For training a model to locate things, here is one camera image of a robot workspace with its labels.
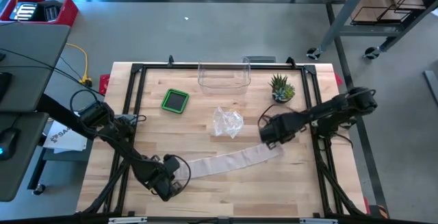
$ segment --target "wooden table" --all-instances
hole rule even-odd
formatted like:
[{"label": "wooden table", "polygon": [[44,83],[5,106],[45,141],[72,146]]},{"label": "wooden table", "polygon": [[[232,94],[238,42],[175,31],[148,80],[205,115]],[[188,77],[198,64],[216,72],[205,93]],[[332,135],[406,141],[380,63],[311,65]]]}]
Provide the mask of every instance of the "wooden table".
[{"label": "wooden table", "polygon": [[[131,64],[113,65],[105,101],[116,114],[122,112]],[[323,101],[338,94],[331,64],[316,64]],[[252,71],[251,84],[245,95],[204,95],[197,82],[196,70],[148,69],[142,95],[140,114],[147,121],[137,128],[135,148],[147,156],[177,154],[186,160],[231,153],[259,144],[257,119],[273,103],[268,82],[272,74],[289,77],[296,89],[295,97],[286,105],[305,109],[302,80],[299,71]],[[131,110],[133,111],[137,76]],[[160,108],[169,88],[190,94],[183,114]],[[312,103],[315,104],[313,88]],[[244,127],[235,139],[214,136],[212,116],[217,107],[235,110],[244,117]],[[347,136],[346,131],[339,131]],[[333,138],[333,157],[337,178],[357,207],[365,211],[359,176],[350,144]],[[169,202],[152,195],[130,171],[124,213],[136,211],[138,216],[253,216],[309,217],[322,214],[322,204],[309,129],[297,134],[283,145],[284,155],[245,169],[192,179],[187,188]],[[114,151],[101,140],[94,142],[81,189],[77,210],[84,210],[100,193],[109,178]],[[335,209],[333,191],[328,197]],[[115,206],[117,195],[113,198]]]}]

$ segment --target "gray floor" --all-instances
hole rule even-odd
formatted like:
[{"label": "gray floor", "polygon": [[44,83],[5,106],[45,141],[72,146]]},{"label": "gray floor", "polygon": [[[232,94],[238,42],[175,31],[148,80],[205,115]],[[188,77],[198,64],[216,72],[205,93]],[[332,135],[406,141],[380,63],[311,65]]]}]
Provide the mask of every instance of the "gray floor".
[{"label": "gray floor", "polygon": [[[79,2],[77,6],[80,13],[68,41],[88,52],[88,73],[96,87],[99,75],[109,73],[112,62],[163,62],[169,54],[178,62],[206,58],[234,62],[243,55],[273,55],[279,62],[292,56],[297,62],[313,62],[305,57],[305,51],[317,46],[329,28],[323,5]],[[436,32],[438,17],[428,15],[390,52],[373,62],[361,55],[384,38],[342,38],[355,84],[377,89],[379,107],[365,117],[365,123],[389,213],[396,219],[438,219],[438,107],[422,76],[427,69],[438,72]],[[67,47],[63,56],[82,74],[80,51]],[[338,61],[334,45],[320,59],[332,63],[341,75]],[[58,67],[69,71],[61,61]],[[78,89],[70,80],[54,75],[47,93],[66,105],[70,93]],[[75,105],[80,108],[88,101],[84,95]],[[364,195],[372,203],[355,130],[351,136]],[[0,219],[75,211],[85,165],[47,165],[42,176],[49,186],[47,192],[35,197],[25,190],[30,176],[27,172],[17,198],[0,203]]]}]

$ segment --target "potted succulent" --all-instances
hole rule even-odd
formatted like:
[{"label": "potted succulent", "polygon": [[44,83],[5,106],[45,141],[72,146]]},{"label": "potted succulent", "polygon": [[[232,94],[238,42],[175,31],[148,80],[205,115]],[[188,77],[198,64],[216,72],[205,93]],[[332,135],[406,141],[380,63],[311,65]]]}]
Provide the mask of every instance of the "potted succulent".
[{"label": "potted succulent", "polygon": [[287,83],[287,76],[274,75],[269,85],[272,87],[272,98],[277,103],[287,103],[295,95],[295,88]]}]

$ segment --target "crumpled plastic bag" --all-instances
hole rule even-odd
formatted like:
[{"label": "crumpled plastic bag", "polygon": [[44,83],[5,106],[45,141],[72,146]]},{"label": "crumpled plastic bag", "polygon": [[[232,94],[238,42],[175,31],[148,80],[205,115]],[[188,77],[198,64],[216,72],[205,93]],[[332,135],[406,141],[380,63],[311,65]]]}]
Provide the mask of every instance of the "crumpled plastic bag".
[{"label": "crumpled plastic bag", "polygon": [[214,135],[228,134],[234,138],[244,126],[244,119],[237,112],[223,112],[216,108],[213,114]]}]

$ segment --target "cloth strip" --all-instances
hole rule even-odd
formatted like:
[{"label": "cloth strip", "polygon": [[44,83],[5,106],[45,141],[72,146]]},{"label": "cloth strip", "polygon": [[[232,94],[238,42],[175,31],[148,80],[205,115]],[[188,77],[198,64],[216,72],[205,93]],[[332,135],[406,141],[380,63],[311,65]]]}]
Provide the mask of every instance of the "cloth strip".
[{"label": "cloth strip", "polygon": [[[233,153],[189,161],[188,164],[192,169],[193,179],[242,169],[247,166],[264,162],[282,153],[283,148],[281,146],[269,149],[265,144],[261,144]],[[189,177],[188,167],[184,163],[181,163],[180,168],[175,171],[174,174],[175,179],[187,179]]]}]

